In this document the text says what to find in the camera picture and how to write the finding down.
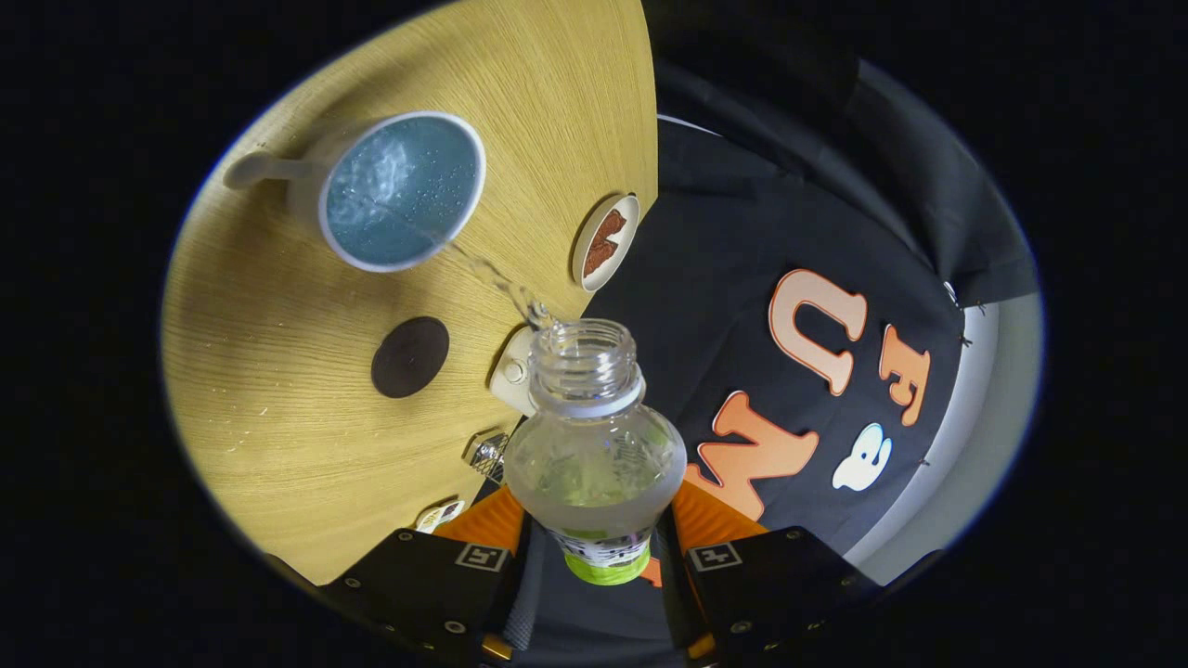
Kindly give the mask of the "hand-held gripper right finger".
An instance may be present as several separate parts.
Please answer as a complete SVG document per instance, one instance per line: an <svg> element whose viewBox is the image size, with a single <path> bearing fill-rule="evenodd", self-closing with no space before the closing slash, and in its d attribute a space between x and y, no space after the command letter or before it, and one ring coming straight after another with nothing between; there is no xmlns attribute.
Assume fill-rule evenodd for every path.
<svg viewBox="0 0 1188 668"><path fill-rule="evenodd" d="M666 628L687 664L819 657L883 593L808 529L767 530L694 483L658 532Z"/></svg>

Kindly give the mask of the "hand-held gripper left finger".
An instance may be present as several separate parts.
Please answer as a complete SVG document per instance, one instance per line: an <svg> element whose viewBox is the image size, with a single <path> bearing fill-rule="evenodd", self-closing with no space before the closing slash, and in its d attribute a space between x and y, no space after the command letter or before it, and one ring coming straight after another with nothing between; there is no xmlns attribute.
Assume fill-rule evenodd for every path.
<svg viewBox="0 0 1188 668"><path fill-rule="evenodd" d="M514 664L535 626L532 529L503 486L438 532L394 530L316 592L419 664Z"/></svg>

